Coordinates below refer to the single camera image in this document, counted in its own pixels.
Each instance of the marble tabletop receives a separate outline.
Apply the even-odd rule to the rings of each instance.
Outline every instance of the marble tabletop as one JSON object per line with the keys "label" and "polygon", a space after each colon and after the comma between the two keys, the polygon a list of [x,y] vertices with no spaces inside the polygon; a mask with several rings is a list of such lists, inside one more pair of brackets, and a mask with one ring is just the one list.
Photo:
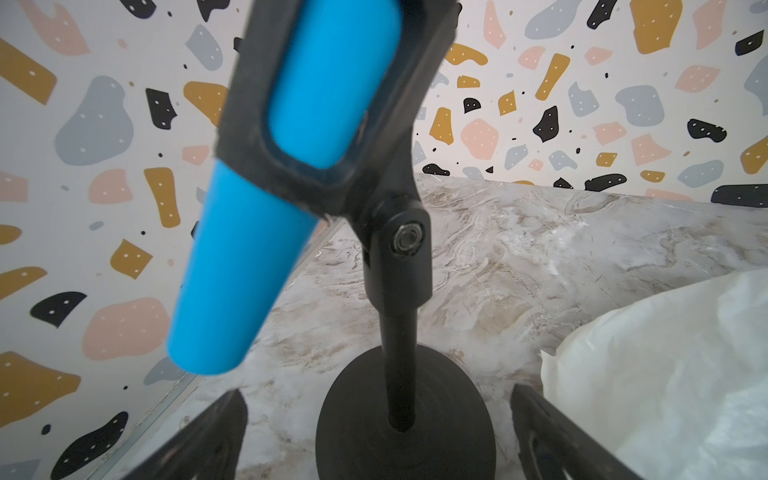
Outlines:
{"label": "marble tabletop", "polygon": [[[539,351],[637,300],[768,266],[768,210],[417,174],[432,216],[434,295],[419,342],[477,385],[497,440],[496,478],[523,478],[512,386],[541,388]],[[362,255],[342,226],[283,291],[245,362],[205,379],[132,465],[228,389],[247,400],[240,480],[317,478],[316,422],[342,368],[380,343]]]}

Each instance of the pink shape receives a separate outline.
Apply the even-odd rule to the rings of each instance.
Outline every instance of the pink shape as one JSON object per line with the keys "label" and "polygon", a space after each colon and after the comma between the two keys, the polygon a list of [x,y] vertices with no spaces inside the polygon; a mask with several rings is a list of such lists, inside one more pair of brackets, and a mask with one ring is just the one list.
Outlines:
{"label": "pink shape", "polygon": [[696,49],[701,50],[723,33],[723,13],[727,0],[709,0],[694,12]]}
{"label": "pink shape", "polygon": [[655,188],[649,188],[645,191],[646,197],[653,197],[653,198],[665,198],[667,200],[685,200],[692,202],[694,201],[693,198],[688,197],[687,195],[683,194],[676,194],[674,192],[668,192],[666,190],[656,190]]}
{"label": "pink shape", "polygon": [[19,202],[26,204],[29,200],[26,178],[0,172],[0,202]]}
{"label": "pink shape", "polygon": [[116,303],[96,312],[83,335],[83,353],[91,360],[138,356],[162,345],[170,318],[156,298]]}
{"label": "pink shape", "polygon": [[462,142],[469,153],[479,160],[491,160],[498,143],[498,131],[485,120],[478,118],[462,130]]}
{"label": "pink shape", "polygon": [[624,127],[617,121],[610,124],[599,124],[592,127],[592,130],[594,130],[594,136],[597,137],[600,145],[609,144],[627,134]]}
{"label": "pink shape", "polygon": [[669,156],[672,151],[657,144],[650,134],[632,139],[632,154],[635,165],[645,165]]}
{"label": "pink shape", "polygon": [[584,58],[587,59],[587,63],[590,65],[597,65],[608,60],[613,55],[612,50],[606,50],[605,48],[592,47],[584,54]]}
{"label": "pink shape", "polygon": [[48,17],[38,8],[34,0],[18,0],[18,4],[32,23],[40,39],[53,51],[62,55],[82,55],[91,50],[85,44],[80,29],[64,6],[54,3],[55,14]]}
{"label": "pink shape", "polygon": [[122,168],[101,172],[88,187],[88,200],[92,204],[122,204],[133,198]]}
{"label": "pink shape", "polygon": [[207,145],[196,145],[194,147],[184,147],[181,149],[181,160],[191,163],[192,165],[202,165],[208,154],[210,148]]}
{"label": "pink shape", "polygon": [[677,84],[674,87],[677,90],[693,94],[712,85],[712,82],[715,81],[719,73],[719,68],[691,65],[680,74],[680,78],[677,79]]}
{"label": "pink shape", "polygon": [[544,162],[534,158],[533,161],[531,161],[531,164],[528,165],[529,168],[533,168],[536,171],[541,171],[541,168],[544,166]]}
{"label": "pink shape", "polygon": [[493,0],[488,0],[488,3],[485,4],[485,20],[483,21],[482,31],[483,35],[485,35],[485,40],[496,47],[497,50],[507,40],[507,35],[504,35],[502,30],[502,24],[498,22],[496,6],[493,5]]}
{"label": "pink shape", "polygon": [[535,70],[538,67],[538,59],[544,54],[544,47],[530,47],[528,50],[520,54],[518,63],[526,68]]}

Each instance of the black pole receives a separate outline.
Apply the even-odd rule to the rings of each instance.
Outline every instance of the black pole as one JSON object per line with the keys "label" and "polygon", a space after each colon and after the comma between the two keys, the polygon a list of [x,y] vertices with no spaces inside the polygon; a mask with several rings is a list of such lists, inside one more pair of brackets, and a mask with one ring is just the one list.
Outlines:
{"label": "black pole", "polygon": [[415,421],[416,310],[397,316],[379,314],[389,424],[407,432]]}

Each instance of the crumpled white paper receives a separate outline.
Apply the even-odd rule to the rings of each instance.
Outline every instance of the crumpled white paper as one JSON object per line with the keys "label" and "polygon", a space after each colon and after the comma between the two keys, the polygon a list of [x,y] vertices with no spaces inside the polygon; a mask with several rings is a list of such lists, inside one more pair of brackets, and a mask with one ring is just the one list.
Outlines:
{"label": "crumpled white paper", "polygon": [[545,398],[645,480],[768,478],[768,269],[606,313],[541,357]]}

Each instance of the round black base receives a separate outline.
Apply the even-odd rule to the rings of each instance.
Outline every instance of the round black base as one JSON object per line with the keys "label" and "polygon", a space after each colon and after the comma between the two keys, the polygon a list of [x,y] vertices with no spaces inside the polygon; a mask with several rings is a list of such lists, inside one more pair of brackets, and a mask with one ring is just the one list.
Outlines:
{"label": "round black base", "polygon": [[315,439],[319,477],[493,479],[493,425],[469,377],[418,345],[416,421],[400,433],[387,419],[382,360],[380,346],[363,353],[328,391]]}

